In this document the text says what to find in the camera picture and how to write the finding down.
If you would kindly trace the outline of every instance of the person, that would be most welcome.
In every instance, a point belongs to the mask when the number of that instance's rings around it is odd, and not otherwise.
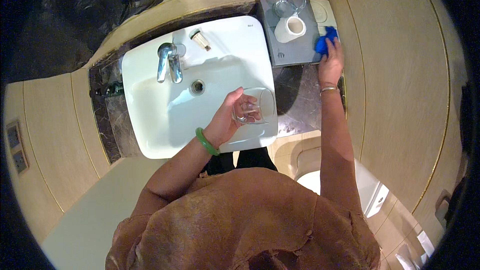
[[[276,171],[266,149],[241,152],[233,169],[195,137],[148,180],[114,232],[105,268],[377,269],[337,89],[343,51],[333,43],[318,65],[321,195]],[[215,149],[238,128],[231,110],[242,94],[229,93],[203,130]],[[205,170],[216,175],[199,178]]]

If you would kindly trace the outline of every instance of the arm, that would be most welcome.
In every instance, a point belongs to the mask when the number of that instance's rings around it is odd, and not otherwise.
[[[229,93],[212,121],[203,130],[203,135],[216,149],[233,136],[239,124],[232,120],[233,104],[243,94],[239,87]],[[180,152],[163,164],[143,187],[132,216],[154,213],[170,202],[180,198],[208,163],[211,154],[194,137]]]
[[[336,86],[343,69],[343,50],[337,38],[329,39],[328,58],[318,66],[320,88]],[[343,207],[362,213],[355,179],[352,141],[343,111],[339,90],[326,90],[321,95],[321,195]]]

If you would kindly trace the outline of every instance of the green jade bangle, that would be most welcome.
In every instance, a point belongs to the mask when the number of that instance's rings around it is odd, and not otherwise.
[[[209,141],[205,138],[203,134],[204,129],[201,127],[197,127],[195,129],[195,135],[197,136],[198,141],[207,149],[208,153],[213,154],[213,155],[220,155],[220,150],[215,149],[212,144],[210,144]]]

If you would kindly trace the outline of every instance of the silver bracelet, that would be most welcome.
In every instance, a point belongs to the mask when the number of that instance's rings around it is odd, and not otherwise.
[[[330,87],[324,87],[323,89],[321,89],[320,91],[320,96],[322,95],[322,93],[324,91],[327,91],[327,90],[338,90],[339,88],[337,86],[330,86]]]

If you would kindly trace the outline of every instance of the chrome faucet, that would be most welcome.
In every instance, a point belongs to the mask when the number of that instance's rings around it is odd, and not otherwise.
[[[183,79],[182,66],[180,65],[180,58],[185,55],[186,48],[183,44],[163,43],[158,48],[158,71],[156,74],[156,81],[162,83],[165,81],[167,75],[167,64],[170,67],[170,74],[172,81],[176,84]]]

